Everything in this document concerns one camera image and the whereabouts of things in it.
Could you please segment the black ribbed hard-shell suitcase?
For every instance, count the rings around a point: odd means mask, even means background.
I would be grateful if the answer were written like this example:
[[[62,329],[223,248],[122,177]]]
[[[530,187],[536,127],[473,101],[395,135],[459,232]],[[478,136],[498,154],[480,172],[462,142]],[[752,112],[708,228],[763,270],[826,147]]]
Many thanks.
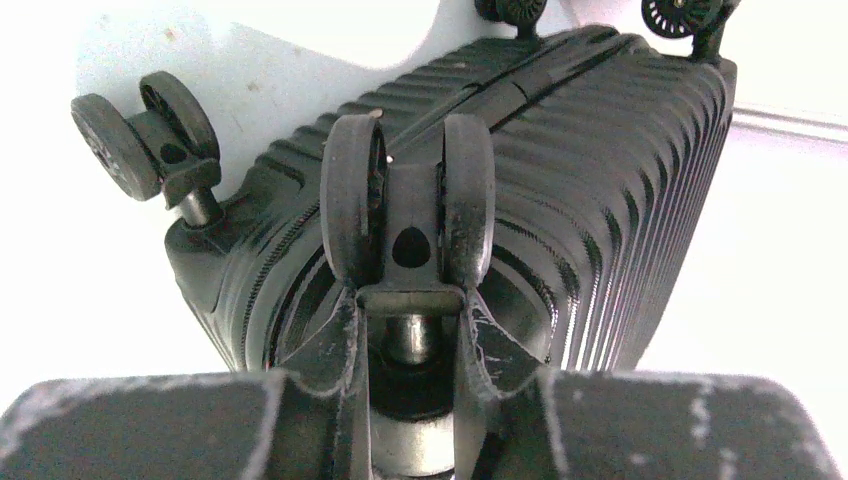
[[[479,1],[479,38],[272,142],[219,201],[221,150],[176,76],[140,113],[71,115],[131,198],[182,216],[165,248],[234,370],[282,368],[283,412],[384,418],[453,406],[453,321],[477,299],[514,344],[569,370],[633,367],[659,322],[732,118],[734,1],[644,1],[665,55],[587,25],[541,36],[540,1]]]

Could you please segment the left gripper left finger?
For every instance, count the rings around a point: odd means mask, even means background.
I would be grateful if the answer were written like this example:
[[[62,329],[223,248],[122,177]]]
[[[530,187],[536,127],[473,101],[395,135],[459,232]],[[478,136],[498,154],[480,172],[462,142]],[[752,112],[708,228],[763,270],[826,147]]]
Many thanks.
[[[36,384],[1,419],[5,479],[367,479],[367,326],[344,289],[264,372]]]

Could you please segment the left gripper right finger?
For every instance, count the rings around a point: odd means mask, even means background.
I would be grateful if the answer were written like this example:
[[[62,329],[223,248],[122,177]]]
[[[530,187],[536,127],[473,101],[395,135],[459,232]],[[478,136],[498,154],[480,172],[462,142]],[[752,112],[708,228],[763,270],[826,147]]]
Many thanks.
[[[801,403],[749,376],[564,371],[470,293],[457,330],[459,479],[836,479]]]

